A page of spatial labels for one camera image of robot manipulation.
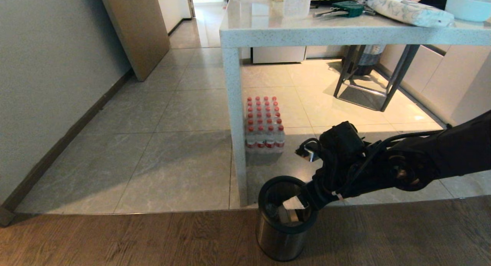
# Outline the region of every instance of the trash bin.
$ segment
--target trash bin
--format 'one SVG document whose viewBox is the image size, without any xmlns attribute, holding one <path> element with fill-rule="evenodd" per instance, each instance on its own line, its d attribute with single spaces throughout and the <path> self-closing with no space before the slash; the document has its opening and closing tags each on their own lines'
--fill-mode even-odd
<svg viewBox="0 0 491 266">
<path fill-rule="evenodd" d="M 295 177 L 280 176 L 267 181 L 259 192 L 256 239 L 263 252 L 276 261 L 290 261 L 300 255 L 307 231 L 317 219 L 318 211 L 311 208 L 287 211 L 282 206 L 298 195 L 303 185 L 305 182 Z"/>
</svg>

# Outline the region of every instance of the table leg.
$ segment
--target table leg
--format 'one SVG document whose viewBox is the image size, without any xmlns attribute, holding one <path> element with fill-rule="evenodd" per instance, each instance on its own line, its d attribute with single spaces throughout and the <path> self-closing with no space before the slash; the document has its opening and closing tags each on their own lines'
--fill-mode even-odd
<svg viewBox="0 0 491 266">
<path fill-rule="evenodd" d="M 391 76 L 389 82 L 390 90 L 386 96 L 386 100 L 384 101 L 384 104 L 380 108 L 381 112 L 384 112 L 386 110 L 390 100 L 392 99 L 397 89 L 399 88 L 405 73 L 411 66 L 412 59 L 414 59 L 414 56 L 416 56 L 416 53 L 418 52 L 418 49 L 419 49 L 419 44 L 408 44 L 405 46 L 404 52 L 400 57 L 399 62 L 397 63 L 394 73 Z"/>
<path fill-rule="evenodd" d="M 223 70 L 225 72 L 228 113 L 232 133 L 232 147 L 241 206 L 247 203 L 246 150 L 244 148 L 244 116 L 242 107 L 241 67 L 238 48 L 222 48 Z"/>
<path fill-rule="evenodd" d="M 338 84 L 336 85 L 336 90 L 334 91 L 334 96 L 337 97 L 339 93 L 339 89 L 341 88 L 341 84 L 344 82 L 346 73 L 348 73 L 349 65 L 351 64 L 351 61 L 353 60 L 354 57 L 354 51 L 356 51 L 356 45 L 350 45 L 348 49 L 348 53 L 346 54 L 346 57 L 344 59 L 344 64 L 343 68 L 341 70 L 341 73 L 339 74 L 339 80 Z"/>
</svg>

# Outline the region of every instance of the wooden door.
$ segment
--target wooden door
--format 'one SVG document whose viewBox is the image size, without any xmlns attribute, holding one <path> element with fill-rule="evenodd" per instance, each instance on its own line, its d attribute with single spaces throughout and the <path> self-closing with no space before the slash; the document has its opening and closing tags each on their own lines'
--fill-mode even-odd
<svg viewBox="0 0 491 266">
<path fill-rule="evenodd" d="M 126 56 L 144 81 L 170 49 L 158 0 L 103 0 Z"/>
</svg>

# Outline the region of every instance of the wooden floor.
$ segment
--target wooden floor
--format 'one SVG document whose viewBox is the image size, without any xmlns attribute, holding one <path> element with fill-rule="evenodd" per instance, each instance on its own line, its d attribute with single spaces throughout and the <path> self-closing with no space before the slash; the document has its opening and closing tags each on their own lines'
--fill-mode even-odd
<svg viewBox="0 0 491 266">
<path fill-rule="evenodd" d="M 288 263 L 255 241 L 256 210 L 21 215 L 0 265 L 491 265 L 491 196 L 328 207 Z"/>
</svg>

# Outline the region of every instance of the tabletop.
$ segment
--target tabletop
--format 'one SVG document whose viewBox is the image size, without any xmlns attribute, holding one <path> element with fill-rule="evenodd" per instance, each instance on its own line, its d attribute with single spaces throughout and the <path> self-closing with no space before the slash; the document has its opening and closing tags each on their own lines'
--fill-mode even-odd
<svg viewBox="0 0 491 266">
<path fill-rule="evenodd" d="M 270 0 L 230 0 L 220 27 L 221 47 L 455 44 L 491 45 L 491 20 L 455 21 L 447 28 L 417 27 L 381 15 L 288 18 Z"/>
</svg>

